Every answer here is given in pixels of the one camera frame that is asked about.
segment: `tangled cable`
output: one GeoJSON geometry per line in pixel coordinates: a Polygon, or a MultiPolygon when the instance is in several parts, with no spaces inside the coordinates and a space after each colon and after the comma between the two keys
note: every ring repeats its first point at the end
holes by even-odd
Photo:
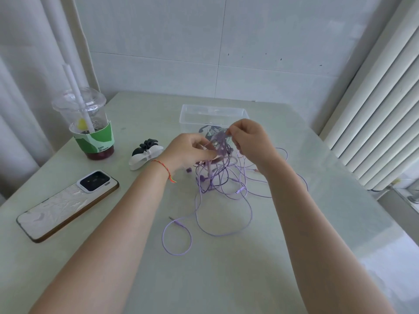
{"type": "MultiPolygon", "coordinates": [[[[219,162],[211,164],[209,161],[207,161],[206,163],[197,163],[196,165],[194,165],[195,167],[195,173],[196,173],[196,184],[198,185],[198,193],[195,195],[195,209],[194,211],[184,217],[180,217],[180,218],[171,218],[172,220],[171,222],[169,222],[167,224],[167,226],[164,228],[163,233],[162,233],[162,237],[161,237],[161,241],[162,241],[162,245],[163,248],[165,249],[165,251],[173,256],[181,256],[186,254],[192,247],[192,234],[191,232],[180,222],[180,220],[182,219],[186,219],[189,218],[193,215],[195,215],[195,219],[196,219],[196,224],[198,225],[198,227],[205,232],[206,234],[213,236],[213,237],[223,237],[223,236],[230,236],[232,234],[236,234],[238,232],[241,232],[242,230],[246,229],[252,219],[253,219],[253,211],[252,211],[252,206],[250,205],[249,201],[247,200],[246,196],[248,194],[252,194],[254,196],[258,196],[258,197],[263,197],[263,198],[272,198],[271,196],[264,196],[264,195],[259,195],[259,194],[255,194],[252,193],[248,190],[247,186],[246,186],[246,181],[248,179],[252,180],[252,181],[256,181],[256,182],[261,182],[261,183],[267,183],[264,180],[259,180],[259,179],[253,179],[250,178],[249,176],[246,175],[246,171],[251,170],[254,172],[258,172],[257,169],[251,169],[250,167],[252,167],[254,164],[250,164],[248,166],[246,166],[246,158],[244,156],[239,156],[239,153],[237,152],[237,156],[233,156],[233,148],[228,144],[230,137],[227,136],[226,134],[227,130],[222,130],[220,132],[218,132],[217,134],[215,134],[212,138],[211,138],[211,143],[214,145],[214,147],[217,150],[217,154],[218,154],[218,160],[219,162]],[[205,183],[205,181],[209,181],[208,185],[205,187],[203,186],[203,184],[205,183]],[[234,193],[226,193],[223,190],[223,185],[226,185],[227,182],[232,181],[234,183],[238,183],[239,188],[236,192],[234,193]],[[217,192],[225,195],[226,197],[228,197],[229,199],[232,200],[241,200],[241,198],[233,198],[231,197],[231,195],[235,195],[235,194],[240,194],[242,196],[242,198],[246,201],[247,205],[249,206],[250,209],[250,219],[248,221],[248,223],[243,226],[242,228],[232,231],[232,232],[227,232],[225,234],[212,234],[208,231],[206,231],[205,229],[203,229],[199,223],[198,220],[198,209],[200,208],[201,204],[202,204],[202,195],[209,192],[209,191],[213,191],[216,190],[217,192]],[[187,232],[188,235],[190,237],[190,243],[189,243],[189,247],[187,248],[186,251],[184,251],[183,253],[172,253],[169,251],[169,249],[167,249],[165,243],[164,243],[164,235],[165,232],[167,230],[167,228],[171,225],[175,223],[178,226],[183,227],[187,232]]],[[[284,149],[284,148],[279,148],[277,147],[276,149],[280,149],[283,150],[286,153],[286,158],[285,160],[288,159],[288,152],[284,149]]],[[[307,187],[307,191],[308,191],[308,184],[306,182],[306,180],[299,174],[297,174],[298,176],[300,176],[304,183],[306,184],[307,187]]]]}

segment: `phone case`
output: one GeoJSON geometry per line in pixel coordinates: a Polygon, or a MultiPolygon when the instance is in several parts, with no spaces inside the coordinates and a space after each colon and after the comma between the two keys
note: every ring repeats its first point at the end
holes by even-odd
{"type": "Polygon", "coordinates": [[[109,177],[108,182],[92,193],[86,193],[74,183],[19,215],[16,221],[33,242],[43,242],[116,190],[118,181],[109,177]]]}

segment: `bracelet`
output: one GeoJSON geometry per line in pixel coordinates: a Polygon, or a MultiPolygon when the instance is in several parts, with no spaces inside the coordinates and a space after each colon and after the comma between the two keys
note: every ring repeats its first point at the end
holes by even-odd
{"type": "Polygon", "coordinates": [[[170,174],[170,171],[169,171],[169,169],[162,163],[162,162],[160,162],[159,160],[152,160],[151,162],[157,162],[157,163],[160,163],[160,164],[162,164],[163,165],[163,167],[166,169],[166,171],[167,171],[167,173],[169,173],[169,178],[168,178],[168,180],[170,180],[172,183],[176,183],[173,179],[172,179],[172,175],[170,174]]]}

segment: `plastic box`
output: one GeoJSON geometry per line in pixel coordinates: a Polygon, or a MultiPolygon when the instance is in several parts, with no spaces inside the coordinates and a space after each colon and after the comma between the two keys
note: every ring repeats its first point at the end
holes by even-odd
{"type": "Polygon", "coordinates": [[[182,132],[196,133],[207,125],[228,128],[243,118],[249,119],[243,108],[183,105],[179,123],[182,132]]]}

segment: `straw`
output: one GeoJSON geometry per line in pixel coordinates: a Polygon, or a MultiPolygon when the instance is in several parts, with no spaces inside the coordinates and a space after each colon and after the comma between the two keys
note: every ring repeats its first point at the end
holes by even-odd
{"type": "Polygon", "coordinates": [[[89,113],[86,110],[86,104],[84,103],[84,100],[81,96],[80,89],[77,85],[76,78],[74,78],[73,71],[71,70],[69,64],[63,64],[62,67],[64,68],[64,72],[67,76],[68,82],[70,83],[71,90],[73,91],[73,94],[76,98],[76,102],[79,105],[83,119],[86,122],[89,133],[94,133],[95,128],[93,127],[92,120],[90,119],[89,113]]]}

